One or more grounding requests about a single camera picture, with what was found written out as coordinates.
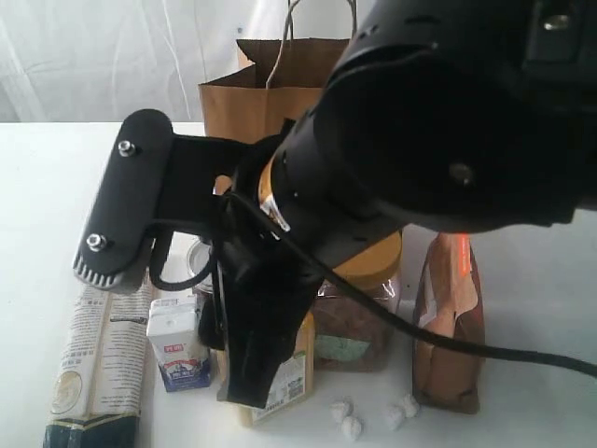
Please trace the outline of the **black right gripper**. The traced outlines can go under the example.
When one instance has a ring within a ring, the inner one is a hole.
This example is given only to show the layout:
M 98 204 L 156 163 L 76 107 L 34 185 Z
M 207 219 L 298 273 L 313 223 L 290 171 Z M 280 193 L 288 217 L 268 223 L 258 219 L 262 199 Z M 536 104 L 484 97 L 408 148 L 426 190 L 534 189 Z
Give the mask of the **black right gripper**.
M 296 247 L 326 258 L 326 161 L 312 119 L 253 145 L 218 140 L 213 147 L 204 178 L 231 175 L 232 185 L 212 205 L 222 324 L 204 339 L 224 349 L 218 399 L 265 407 L 323 281 Z

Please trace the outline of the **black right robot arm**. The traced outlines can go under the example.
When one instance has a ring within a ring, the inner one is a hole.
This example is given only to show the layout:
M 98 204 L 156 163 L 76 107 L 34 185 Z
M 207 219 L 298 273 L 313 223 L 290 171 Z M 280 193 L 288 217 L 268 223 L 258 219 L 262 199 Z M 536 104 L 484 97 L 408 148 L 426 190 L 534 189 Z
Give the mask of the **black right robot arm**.
M 335 272 L 408 224 L 463 234 L 569 222 L 596 205 L 590 1 L 380 1 L 317 103 L 243 152 L 215 242 L 228 371 L 219 397 L 261 408 L 324 281 L 453 352 L 593 364 L 423 329 Z

